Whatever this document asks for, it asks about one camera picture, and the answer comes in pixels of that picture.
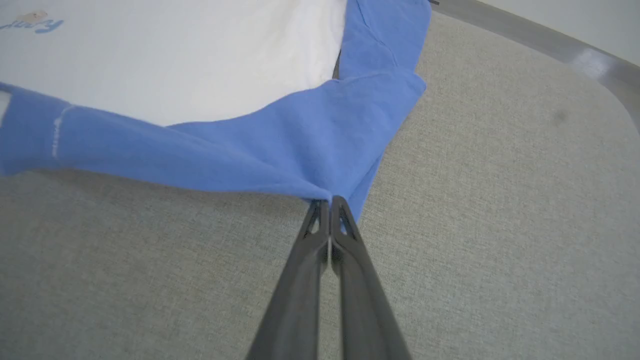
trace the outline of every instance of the blue cloth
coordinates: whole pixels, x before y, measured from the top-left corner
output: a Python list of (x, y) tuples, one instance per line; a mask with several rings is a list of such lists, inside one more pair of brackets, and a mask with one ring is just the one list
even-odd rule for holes
[(359, 217), (385, 147), (426, 85), (427, 0), (348, 0), (339, 79), (230, 120), (161, 127), (0, 83), (0, 174), (77, 168), (181, 188), (341, 195)]

